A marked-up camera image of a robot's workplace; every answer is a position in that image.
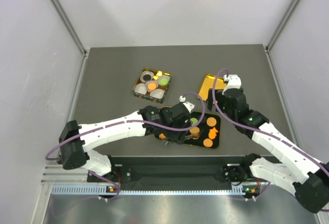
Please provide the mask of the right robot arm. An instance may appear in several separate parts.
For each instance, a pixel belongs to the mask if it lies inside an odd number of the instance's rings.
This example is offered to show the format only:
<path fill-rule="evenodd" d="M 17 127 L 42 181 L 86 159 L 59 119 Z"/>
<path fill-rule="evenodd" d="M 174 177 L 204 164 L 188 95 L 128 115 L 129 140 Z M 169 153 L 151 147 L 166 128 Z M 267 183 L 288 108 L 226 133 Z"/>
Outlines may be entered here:
<path fill-rule="evenodd" d="M 248 155 L 241 163 L 240 175 L 247 181 L 264 179 L 294 195 L 311 213 L 324 212 L 328 205 L 328 163 L 312 157 L 282 135 L 258 111 L 247 104 L 242 88 L 210 89 L 207 108 L 216 110 L 236 130 L 262 146 L 281 163 L 278 166 L 258 155 Z"/>

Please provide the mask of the black sandwich cookie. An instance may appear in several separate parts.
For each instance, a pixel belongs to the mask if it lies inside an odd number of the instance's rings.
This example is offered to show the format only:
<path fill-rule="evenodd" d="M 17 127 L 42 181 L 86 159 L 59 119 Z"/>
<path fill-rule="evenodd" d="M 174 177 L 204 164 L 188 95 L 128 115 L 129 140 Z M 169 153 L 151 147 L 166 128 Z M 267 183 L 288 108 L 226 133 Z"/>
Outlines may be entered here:
<path fill-rule="evenodd" d="M 153 78 L 152 75 L 149 74 L 149 73 L 145 74 L 145 75 L 142 77 L 142 79 L 143 79 L 145 82 L 148 82 L 148 81 L 152 80 L 152 78 Z"/>

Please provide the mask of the metal serving tongs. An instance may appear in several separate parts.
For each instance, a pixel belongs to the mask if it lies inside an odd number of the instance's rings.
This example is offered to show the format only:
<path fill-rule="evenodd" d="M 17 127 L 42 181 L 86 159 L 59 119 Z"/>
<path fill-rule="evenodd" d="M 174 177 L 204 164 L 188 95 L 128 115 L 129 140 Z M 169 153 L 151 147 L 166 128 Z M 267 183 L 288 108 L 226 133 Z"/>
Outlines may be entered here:
<path fill-rule="evenodd" d="M 202 132 L 203 131 L 200 130 L 198 134 L 190 134 L 189 130 L 183 132 L 170 131 L 169 137 L 167 137 L 165 140 L 162 140 L 161 145 L 166 146 L 171 143 L 183 144 L 185 141 L 192 139 L 193 136 L 200 136 Z"/>

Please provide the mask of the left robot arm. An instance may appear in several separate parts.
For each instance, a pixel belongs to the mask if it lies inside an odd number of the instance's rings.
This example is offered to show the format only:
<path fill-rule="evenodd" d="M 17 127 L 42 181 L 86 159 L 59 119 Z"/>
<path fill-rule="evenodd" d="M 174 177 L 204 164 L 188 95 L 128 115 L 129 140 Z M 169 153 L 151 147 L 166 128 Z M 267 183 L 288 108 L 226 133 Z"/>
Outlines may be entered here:
<path fill-rule="evenodd" d="M 164 142 L 182 143 L 191 126 L 195 106 L 180 102 L 172 107 L 147 106 L 127 116 L 94 124 L 78 124 L 73 120 L 64 126 L 59 137 L 63 169 L 84 168 L 111 181 L 116 168 L 109 156 L 95 148 L 130 137 L 154 135 Z"/>

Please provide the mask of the orange round biscuit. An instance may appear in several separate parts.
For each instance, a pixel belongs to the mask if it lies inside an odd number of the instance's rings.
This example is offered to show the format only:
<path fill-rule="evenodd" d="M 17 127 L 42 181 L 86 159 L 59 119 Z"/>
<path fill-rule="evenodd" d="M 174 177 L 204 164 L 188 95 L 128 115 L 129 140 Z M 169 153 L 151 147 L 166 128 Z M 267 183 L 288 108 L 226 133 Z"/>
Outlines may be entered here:
<path fill-rule="evenodd" d="M 157 83 L 156 82 L 150 82 L 147 84 L 147 90 L 148 92 L 152 92 L 154 90 L 156 90 L 158 87 Z"/>

